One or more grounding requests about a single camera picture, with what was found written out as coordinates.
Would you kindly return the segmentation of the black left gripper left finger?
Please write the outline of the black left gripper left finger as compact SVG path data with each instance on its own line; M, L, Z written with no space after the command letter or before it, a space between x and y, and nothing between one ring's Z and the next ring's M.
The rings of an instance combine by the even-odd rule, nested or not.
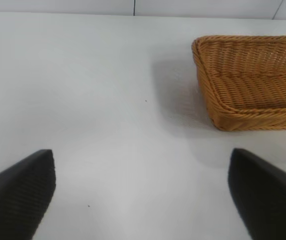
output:
M50 149L38 150L0 172L0 240L32 239L55 188Z

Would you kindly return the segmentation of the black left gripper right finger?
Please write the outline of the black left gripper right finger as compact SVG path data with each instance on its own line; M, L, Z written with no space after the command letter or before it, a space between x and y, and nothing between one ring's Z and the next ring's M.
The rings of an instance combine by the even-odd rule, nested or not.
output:
M230 158L228 186L254 240L286 240L286 172L242 148Z

